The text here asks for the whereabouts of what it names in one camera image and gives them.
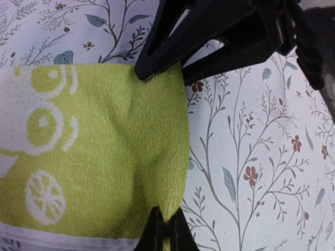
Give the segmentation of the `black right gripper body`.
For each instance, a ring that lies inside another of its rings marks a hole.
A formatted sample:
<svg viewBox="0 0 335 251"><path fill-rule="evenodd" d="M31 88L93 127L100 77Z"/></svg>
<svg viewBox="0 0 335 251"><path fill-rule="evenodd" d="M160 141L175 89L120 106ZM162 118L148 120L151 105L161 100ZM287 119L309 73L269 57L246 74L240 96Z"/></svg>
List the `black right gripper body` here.
<svg viewBox="0 0 335 251"><path fill-rule="evenodd" d="M297 62L315 90L334 90L334 1L254 1L278 4L296 35Z"/></svg>

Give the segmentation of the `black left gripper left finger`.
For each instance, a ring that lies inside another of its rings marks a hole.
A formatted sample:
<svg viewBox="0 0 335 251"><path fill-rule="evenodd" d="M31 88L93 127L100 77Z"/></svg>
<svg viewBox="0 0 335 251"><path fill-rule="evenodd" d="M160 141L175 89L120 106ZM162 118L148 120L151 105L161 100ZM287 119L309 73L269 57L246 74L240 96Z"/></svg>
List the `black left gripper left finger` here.
<svg viewBox="0 0 335 251"><path fill-rule="evenodd" d="M135 251L163 251L164 220L159 207L153 207Z"/></svg>

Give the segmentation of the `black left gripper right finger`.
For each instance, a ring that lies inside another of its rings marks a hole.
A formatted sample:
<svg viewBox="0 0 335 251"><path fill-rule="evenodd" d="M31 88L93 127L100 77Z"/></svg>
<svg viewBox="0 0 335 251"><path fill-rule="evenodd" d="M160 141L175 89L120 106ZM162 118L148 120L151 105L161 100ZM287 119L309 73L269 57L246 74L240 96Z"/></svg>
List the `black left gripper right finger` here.
<svg viewBox="0 0 335 251"><path fill-rule="evenodd" d="M181 208L169 220L169 240L171 251L199 251Z"/></svg>

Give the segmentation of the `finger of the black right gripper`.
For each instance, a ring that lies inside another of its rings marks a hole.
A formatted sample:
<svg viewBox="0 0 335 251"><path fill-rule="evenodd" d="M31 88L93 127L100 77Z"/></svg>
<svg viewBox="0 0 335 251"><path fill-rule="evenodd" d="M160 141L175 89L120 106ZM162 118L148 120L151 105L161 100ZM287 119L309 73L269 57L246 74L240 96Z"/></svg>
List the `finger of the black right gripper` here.
<svg viewBox="0 0 335 251"><path fill-rule="evenodd" d="M276 19L252 15L224 31L225 44L182 69L185 85L203 78L265 62L280 47Z"/></svg>
<svg viewBox="0 0 335 251"><path fill-rule="evenodd" d="M253 1L160 1L136 77L147 81L165 72L256 10Z"/></svg>

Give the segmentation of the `yellow-green crocodile towel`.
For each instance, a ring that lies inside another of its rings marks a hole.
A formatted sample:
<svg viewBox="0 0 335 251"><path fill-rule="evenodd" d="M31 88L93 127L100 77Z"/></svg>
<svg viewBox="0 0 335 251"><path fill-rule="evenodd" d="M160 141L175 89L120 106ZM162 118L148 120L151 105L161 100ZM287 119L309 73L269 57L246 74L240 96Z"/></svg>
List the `yellow-green crocodile towel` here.
<svg viewBox="0 0 335 251"><path fill-rule="evenodd" d="M133 250L180 209L189 166L179 65L1 69L1 250Z"/></svg>

